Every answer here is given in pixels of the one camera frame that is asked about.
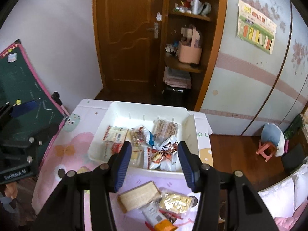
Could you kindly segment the person left hand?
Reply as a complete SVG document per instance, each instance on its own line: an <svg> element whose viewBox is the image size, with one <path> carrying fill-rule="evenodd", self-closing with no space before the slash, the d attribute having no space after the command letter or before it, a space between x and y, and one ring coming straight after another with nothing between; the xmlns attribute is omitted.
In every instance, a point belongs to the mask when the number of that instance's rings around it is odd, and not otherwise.
<svg viewBox="0 0 308 231"><path fill-rule="evenodd" d="M17 194L18 194L17 183L11 182L9 184L6 184L4 193L5 193L6 197L10 197L12 199L15 199L17 197Z"/></svg>

